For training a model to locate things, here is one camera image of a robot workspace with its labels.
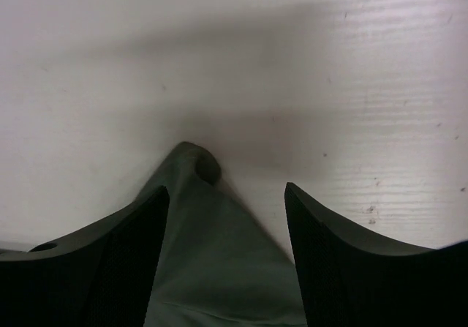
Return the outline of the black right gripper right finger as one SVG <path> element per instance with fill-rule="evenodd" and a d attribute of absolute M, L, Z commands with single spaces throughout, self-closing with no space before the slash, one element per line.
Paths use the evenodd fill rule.
<path fill-rule="evenodd" d="M 287 226 L 310 326 L 465 326 L 467 243 L 429 249 L 326 208 L 293 183 Z"/>

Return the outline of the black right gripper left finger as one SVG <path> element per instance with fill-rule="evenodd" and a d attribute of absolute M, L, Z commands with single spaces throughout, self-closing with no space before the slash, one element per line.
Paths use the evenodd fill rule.
<path fill-rule="evenodd" d="M 1 251 L 2 326 L 143 326 L 165 234 L 165 187 L 29 251 Z"/>

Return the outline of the grey t-shirt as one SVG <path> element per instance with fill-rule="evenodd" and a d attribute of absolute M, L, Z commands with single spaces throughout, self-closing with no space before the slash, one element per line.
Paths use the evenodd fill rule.
<path fill-rule="evenodd" d="M 179 143 L 141 190 L 170 197 L 147 326 L 304 326 L 293 262 L 254 217 L 217 186 L 221 168 Z"/>

